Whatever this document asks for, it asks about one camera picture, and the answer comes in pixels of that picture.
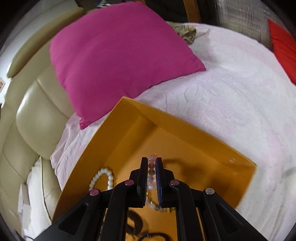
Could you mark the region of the patterned grey fabric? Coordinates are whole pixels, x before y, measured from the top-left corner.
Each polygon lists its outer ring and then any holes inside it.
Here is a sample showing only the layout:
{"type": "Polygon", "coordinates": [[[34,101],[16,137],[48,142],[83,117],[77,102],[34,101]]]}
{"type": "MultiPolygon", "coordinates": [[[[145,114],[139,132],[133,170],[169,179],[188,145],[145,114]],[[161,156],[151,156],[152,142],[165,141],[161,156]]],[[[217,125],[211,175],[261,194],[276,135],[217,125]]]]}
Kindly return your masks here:
{"type": "Polygon", "coordinates": [[[170,23],[170,26],[188,45],[194,43],[197,35],[197,30],[194,27],[177,23],[170,23]]]}

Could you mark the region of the white pink textured blanket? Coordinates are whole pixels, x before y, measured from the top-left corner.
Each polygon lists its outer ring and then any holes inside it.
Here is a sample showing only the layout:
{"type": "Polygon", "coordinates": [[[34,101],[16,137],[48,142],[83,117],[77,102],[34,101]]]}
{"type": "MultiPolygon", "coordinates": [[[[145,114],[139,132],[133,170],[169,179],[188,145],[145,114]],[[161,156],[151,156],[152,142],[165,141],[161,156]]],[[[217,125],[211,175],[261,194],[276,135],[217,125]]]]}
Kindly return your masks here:
{"type": "MultiPolygon", "coordinates": [[[[217,137],[257,171],[238,211],[268,240],[295,224],[295,86],[276,57],[237,32],[193,25],[204,71],[161,82],[134,98],[217,137]]],[[[61,188],[108,113],[85,129],[74,114],[51,156],[61,188]]]]}

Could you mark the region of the magenta pillow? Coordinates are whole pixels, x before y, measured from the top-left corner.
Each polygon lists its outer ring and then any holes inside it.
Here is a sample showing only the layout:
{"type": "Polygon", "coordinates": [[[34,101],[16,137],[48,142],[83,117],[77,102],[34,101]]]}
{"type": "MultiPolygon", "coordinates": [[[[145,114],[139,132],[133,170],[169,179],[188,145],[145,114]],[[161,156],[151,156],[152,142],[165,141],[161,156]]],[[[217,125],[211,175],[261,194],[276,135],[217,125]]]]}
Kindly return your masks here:
{"type": "Polygon", "coordinates": [[[204,71],[202,61],[158,14],[129,1],[95,10],[52,39],[50,59],[85,129],[126,96],[204,71]]]}

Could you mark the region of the beige leather sofa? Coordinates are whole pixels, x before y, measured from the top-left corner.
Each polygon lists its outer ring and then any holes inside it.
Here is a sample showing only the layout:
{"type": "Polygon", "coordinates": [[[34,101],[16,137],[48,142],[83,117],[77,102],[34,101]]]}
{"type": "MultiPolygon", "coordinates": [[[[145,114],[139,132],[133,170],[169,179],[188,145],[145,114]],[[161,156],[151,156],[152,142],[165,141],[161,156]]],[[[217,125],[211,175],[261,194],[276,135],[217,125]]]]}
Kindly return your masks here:
{"type": "Polygon", "coordinates": [[[14,232],[21,232],[18,214],[20,187],[31,179],[41,188],[38,225],[52,222],[61,188],[50,157],[74,113],[57,81],[49,45],[64,27],[85,14],[70,9],[37,30],[13,57],[10,80],[1,107],[1,216],[14,232]]]}

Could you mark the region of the small wall picture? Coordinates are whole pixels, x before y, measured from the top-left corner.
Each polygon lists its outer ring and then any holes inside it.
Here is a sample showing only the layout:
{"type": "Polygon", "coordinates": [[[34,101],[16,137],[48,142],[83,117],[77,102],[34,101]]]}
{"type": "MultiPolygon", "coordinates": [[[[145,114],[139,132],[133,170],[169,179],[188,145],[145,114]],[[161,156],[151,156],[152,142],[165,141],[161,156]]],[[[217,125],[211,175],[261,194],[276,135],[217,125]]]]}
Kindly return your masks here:
{"type": "Polygon", "coordinates": [[[0,92],[3,90],[4,86],[5,86],[5,81],[3,80],[2,77],[0,77],[0,92]]]}

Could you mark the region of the small red cushion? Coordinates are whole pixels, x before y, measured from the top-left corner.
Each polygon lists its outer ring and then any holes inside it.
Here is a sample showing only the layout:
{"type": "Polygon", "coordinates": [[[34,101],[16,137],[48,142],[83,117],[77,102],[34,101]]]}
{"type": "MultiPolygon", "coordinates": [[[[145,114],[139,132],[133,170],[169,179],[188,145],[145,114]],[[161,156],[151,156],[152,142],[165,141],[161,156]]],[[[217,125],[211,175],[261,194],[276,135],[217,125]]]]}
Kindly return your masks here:
{"type": "Polygon", "coordinates": [[[296,47],[292,35],[278,25],[276,22],[268,19],[269,32],[273,45],[273,52],[289,77],[290,81],[296,82],[296,47]]]}

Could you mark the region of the black fabric ring band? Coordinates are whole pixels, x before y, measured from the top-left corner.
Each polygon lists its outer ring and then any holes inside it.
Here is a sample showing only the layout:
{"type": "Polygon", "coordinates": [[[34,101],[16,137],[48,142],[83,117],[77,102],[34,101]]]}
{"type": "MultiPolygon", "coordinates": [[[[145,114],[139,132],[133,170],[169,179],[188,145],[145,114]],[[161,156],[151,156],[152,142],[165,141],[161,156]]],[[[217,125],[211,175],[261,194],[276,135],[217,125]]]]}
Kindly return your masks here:
{"type": "Polygon", "coordinates": [[[126,233],[141,237],[149,232],[149,224],[137,212],[129,209],[127,213],[126,233]]]}

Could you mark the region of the silver foil insulation panel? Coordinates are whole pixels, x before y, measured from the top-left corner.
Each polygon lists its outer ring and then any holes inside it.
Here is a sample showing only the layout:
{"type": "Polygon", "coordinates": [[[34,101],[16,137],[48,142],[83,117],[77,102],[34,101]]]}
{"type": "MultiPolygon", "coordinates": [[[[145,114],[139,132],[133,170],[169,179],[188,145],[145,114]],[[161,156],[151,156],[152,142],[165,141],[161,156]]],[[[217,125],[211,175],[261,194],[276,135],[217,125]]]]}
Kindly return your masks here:
{"type": "Polygon", "coordinates": [[[268,20],[286,28],[280,18],[260,0],[218,0],[215,1],[217,22],[239,32],[272,49],[268,20]]]}

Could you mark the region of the silver gold wristwatch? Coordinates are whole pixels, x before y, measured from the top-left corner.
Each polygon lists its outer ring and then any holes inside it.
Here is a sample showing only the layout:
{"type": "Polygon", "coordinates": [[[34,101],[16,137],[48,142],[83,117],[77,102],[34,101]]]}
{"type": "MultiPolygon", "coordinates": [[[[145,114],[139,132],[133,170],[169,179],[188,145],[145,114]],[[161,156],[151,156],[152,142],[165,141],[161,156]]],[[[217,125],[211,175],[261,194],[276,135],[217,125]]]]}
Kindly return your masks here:
{"type": "Polygon", "coordinates": [[[158,205],[156,202],[152,201],[148,196],[146,197],[145,201],[146,205],[148,205],[152,210],[159,211],[159,212],[165,212],[165,213],[171,213],[172,211],[175,211],[174,207],[170,208],[162,208],[160,205],[158,205]]]}

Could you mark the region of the orange cardboard box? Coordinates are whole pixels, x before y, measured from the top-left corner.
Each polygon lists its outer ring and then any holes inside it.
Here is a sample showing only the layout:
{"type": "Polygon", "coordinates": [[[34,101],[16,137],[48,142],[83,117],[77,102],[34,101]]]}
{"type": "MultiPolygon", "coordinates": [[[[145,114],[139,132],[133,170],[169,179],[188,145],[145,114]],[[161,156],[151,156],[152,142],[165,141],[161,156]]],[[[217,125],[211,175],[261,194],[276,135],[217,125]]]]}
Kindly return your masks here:
{"type": "Polygon", "coordinates": [[[163,240],[263,240],[235,210],[255,169],[215,137],[124,97],[72,170],[44,239],[125,240],[131,209],[163,240]],[[147,196],[158,205],[156,158],[162,158],[163,208],[175,211],[138,206],[142,157],[148,158],[147,196]]]}

